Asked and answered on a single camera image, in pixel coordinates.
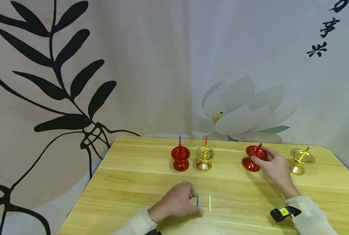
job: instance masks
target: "black wristband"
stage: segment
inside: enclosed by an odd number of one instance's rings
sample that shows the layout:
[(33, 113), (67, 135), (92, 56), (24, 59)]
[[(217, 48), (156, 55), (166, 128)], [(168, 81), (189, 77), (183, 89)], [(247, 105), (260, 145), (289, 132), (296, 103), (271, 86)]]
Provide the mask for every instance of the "black wristband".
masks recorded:
[(276, 222), (281, 222), (288, 216), (295, 218), (296, 216), (301, 214), (301, 210), (299, 210), (296, 207), (293, 206), (285, 206), (284, 208), (281, 208), (280, 210), (274, 209), (270, 212), (271, 217)]
[(145, 235), (162, 235), (161, 232), (157, 232), (156, 228), (148, 233), (146, 233)]

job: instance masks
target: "yellow tag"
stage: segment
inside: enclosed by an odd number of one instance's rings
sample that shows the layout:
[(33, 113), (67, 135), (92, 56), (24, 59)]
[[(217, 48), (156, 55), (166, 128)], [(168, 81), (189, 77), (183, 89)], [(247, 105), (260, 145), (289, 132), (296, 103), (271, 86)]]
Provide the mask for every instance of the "yellow tag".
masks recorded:
[(290, 213), (287, 211), (286, 208), (281, 208), (280, 210), (280, 213), (282, 213), (283, 216), (286, 216), (286, 215), (289, 215)]

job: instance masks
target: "chinese characters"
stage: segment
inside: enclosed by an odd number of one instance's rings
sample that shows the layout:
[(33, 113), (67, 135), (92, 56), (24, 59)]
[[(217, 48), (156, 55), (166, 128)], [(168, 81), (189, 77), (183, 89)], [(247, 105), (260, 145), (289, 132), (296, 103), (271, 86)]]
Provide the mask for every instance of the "chinese characters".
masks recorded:
[[(338, 13), (340, 12), (343, 8), (345, 8), (348, 4), (349, 0), (340, 0), (339, 2), (335, 3), (334, 7), (331, 8), (330, 10), (333, 10), (334, 12)], [(336, 20), (335, 17), (333, 17), (332, 20), (328, 21), (328, 22), (323, 22), (324, 25), (324, 29), (321, 29), (320, 32), (323, 33), (320, 36), (322, 38), (325, 38), (328, 33), (330, 33), (331, 31), (335, 30), (335, 25), (336, 23), (340, 22), (340, 20)], [(326, 52), (327, 49), (325, 48), (327, 45), (326, 42), (323, 42), (322, 45), (318, 44), (317, 47), (315, 45), (312, 46), (312, 51), (306, 52), (306, 54), (308, 54), (309, 57), (312, 57), (315, 53), (318, 55), (318, 57), (322, 56), (322, 52)]]

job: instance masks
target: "white sleeve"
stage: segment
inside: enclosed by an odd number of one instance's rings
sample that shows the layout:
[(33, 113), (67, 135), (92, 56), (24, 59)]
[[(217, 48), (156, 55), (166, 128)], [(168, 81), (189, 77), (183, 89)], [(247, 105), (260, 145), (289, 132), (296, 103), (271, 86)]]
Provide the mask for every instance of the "white sleeve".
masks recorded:
[(286, 205), (301, 210), (301, 214), (292, 219), (301, 235), (338, 235), (329, 224), (325, 214), (307, 196), (296, 196), (286, 200)]
[(145, 235), (154, 230), (156, 226), (157, 223), (152, 221), (148, 208), (143, 208), (112, 235)]

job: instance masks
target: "candle holder base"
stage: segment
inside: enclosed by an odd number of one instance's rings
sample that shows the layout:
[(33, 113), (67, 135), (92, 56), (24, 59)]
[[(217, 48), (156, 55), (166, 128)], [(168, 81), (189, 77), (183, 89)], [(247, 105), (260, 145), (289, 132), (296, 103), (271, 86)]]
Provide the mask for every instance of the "candle holder base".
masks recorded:
[[(256, 150), (258, 149), (258, 146), (248, 146), (246, 148), (246, 155), (247, 157), (245, 157), (242, 161), (242, 164), (244, 166), (244, 168), (246, 168), (248, 171), (252, 171), (252, 172), (256, 172), (259, 171), (259, 169), (261, 169), (261, 167), (259, 165), (257, 165), (256, 163), (254, 163), (250, 157), (253, 156), (256, 153)], [(267, 159), (267, 154), (263, 149), (259, 149), (258, 153), (257, 153), (257, 158), (265, 161)]]
[(190, 151), (184, 146), (176, 146), (171, 152), (172, 159), (174, 160), (174, 169), (176, 171), (186, 171), (189, 168)]
[(207, 147), (206, 156), (204, 156), (205, 147), (199, 147), (196, 150), (196, 157), (198, 158), (196, 166), (200, 171), (209, 171), (212, 168), (212, 160), (215, 157), (215, 152), (212, 148)]
[(291, 156), (293, 161), (290, 165), (290, 172), (294, 175), (302, 175), (305, 172), (305, 165), (312, 165), (316, 159), (311, 153), (306, 153), (303, 157), (304, 149), (291, 149)]

